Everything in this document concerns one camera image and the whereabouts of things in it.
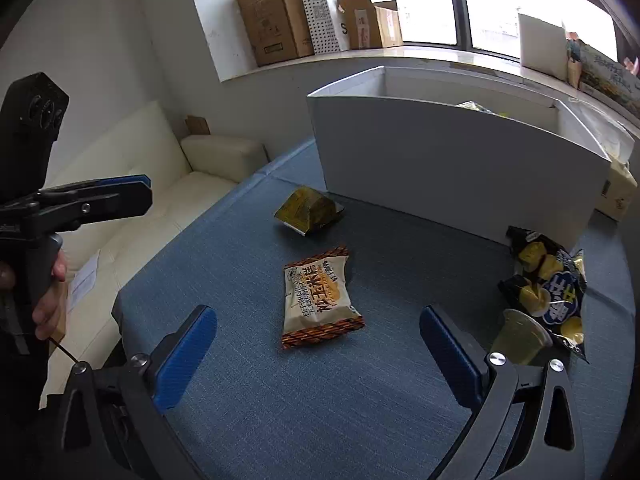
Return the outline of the black sleeve forearm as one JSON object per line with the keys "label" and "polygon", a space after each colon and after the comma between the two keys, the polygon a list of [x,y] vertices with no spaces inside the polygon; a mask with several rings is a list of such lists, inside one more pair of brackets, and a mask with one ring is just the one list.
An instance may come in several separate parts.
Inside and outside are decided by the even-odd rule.
{"label": "black sleeve forearm", "polygon": [[22,356],[1,323],[1,477],[41,479],[48,469],[38,416],[47,360]]}

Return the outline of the person's left hand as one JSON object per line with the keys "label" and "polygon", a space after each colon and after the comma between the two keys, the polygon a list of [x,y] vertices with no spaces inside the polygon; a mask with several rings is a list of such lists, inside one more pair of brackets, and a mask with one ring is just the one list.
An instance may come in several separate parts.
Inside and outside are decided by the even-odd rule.
{"label": "person's left hand", "polygon": [[49,339],[60,322],[65,309],[66,272],[66,255],[60,249],[51,269],[49,288],[32,309],[32,320],[36,324],[35,335],[39,340]]}

